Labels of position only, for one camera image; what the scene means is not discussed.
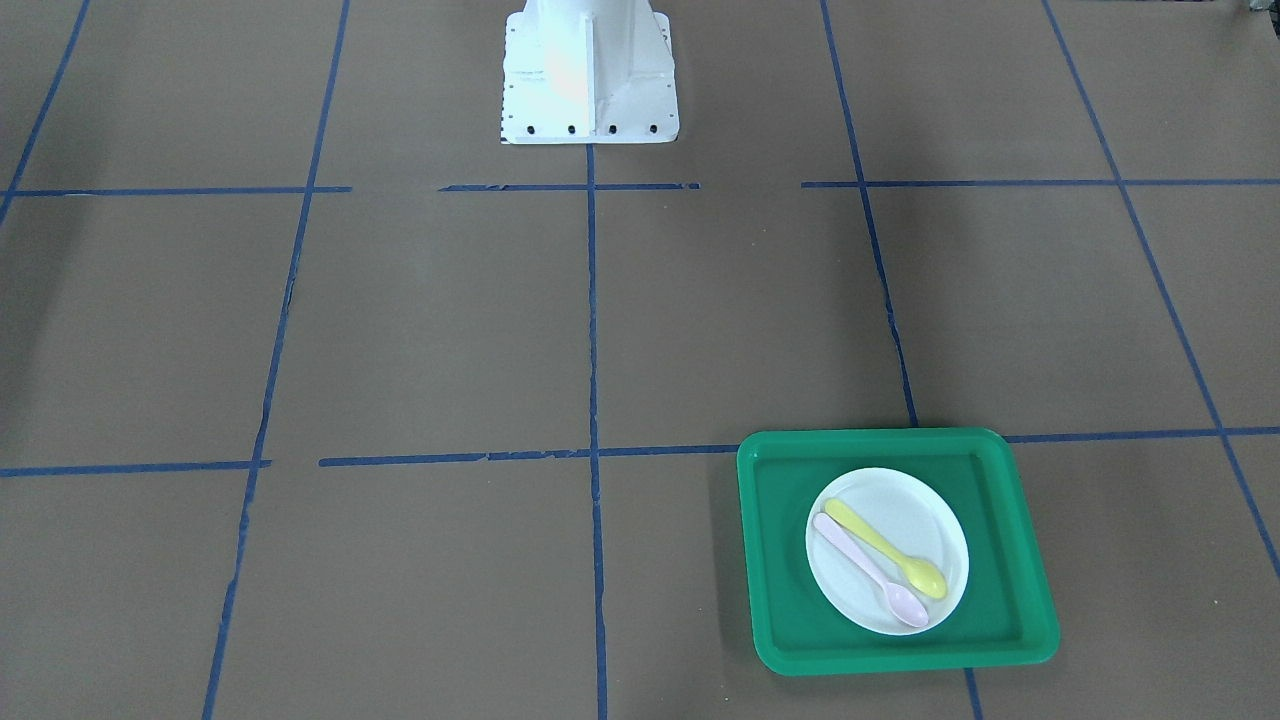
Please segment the green plastic tray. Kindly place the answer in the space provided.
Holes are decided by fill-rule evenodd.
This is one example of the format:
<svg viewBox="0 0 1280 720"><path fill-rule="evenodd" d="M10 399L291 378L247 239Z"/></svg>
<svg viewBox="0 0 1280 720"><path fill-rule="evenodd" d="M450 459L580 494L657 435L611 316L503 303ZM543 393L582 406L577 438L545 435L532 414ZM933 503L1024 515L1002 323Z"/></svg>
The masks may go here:
<svg viewBox="0 0 1280 720"><path fill-rule="evenodd" d="M883 637L829 605L805 553L813 501L863 468L904 471L956 514L970 582L938 628ZM739 448L742 542L756 652L783 676L915 673L1041 664L1061 632L1009 443L986 428L768 430Z"/></svg>

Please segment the pink plastic spoon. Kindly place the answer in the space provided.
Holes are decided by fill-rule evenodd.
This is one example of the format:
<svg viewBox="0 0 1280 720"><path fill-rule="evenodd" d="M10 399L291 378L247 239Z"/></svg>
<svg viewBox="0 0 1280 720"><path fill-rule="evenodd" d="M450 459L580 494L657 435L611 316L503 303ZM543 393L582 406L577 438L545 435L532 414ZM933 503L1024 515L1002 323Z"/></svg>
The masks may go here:
<svg viewBox="0 0 1280 720"><path fill-rule="evenodd" d="M923 602L904 585L891 582L858 542L827 512L818 512L813 520L815 530L833 548L858 568L877 587L890 614L910 628L925 628L931 618Z"/></svg>

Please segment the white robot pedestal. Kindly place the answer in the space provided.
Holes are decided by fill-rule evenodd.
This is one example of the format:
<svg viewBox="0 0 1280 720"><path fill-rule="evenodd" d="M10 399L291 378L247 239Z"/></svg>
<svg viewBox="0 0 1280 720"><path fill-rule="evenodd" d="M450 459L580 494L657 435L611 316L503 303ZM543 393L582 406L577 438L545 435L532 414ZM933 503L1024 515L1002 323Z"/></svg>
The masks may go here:
<svg viewBox="0 0 1280 720"><path fill-rule="evenodd" d="M649 1L527 1L504 41L502 143L678 138L672 28Z"/></svg>

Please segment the yellow plastic spoon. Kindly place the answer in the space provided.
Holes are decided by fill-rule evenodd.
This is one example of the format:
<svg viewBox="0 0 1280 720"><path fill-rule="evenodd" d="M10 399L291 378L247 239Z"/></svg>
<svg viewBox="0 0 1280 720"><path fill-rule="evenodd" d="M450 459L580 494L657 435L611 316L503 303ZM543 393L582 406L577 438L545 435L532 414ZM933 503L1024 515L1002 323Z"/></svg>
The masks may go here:
<svg viewBox="0 0 1280 720"><path fill-rule="evenodd" d="M932 600L943 600L947 596L948 584L943 573L933 562L902 552L840 498L824 501L823 510L845 530L893 562L915 591L920 591Z"/></svg>

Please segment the white round plate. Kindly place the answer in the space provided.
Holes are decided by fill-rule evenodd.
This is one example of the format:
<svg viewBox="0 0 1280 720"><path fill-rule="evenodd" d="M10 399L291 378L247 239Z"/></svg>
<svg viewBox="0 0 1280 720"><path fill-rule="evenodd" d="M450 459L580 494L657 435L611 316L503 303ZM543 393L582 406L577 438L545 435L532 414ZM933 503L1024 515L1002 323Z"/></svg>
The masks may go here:
<svg viewBox="0 0 1280 720"><path fill-rule="evenodd" d="M893 583L913 592L931 618L925 628L899 623L877 587L813 527L823 503L840 498L906 555L933 562L948 584L943 600L915 591L886 556L846 530ZM970 582L970 552L956 514L922 480L888 468L863 468L831 480L815 497L805 524L805 553L820 594L846 620L883 637L919 635L938 628L959 607Z"/></svg>

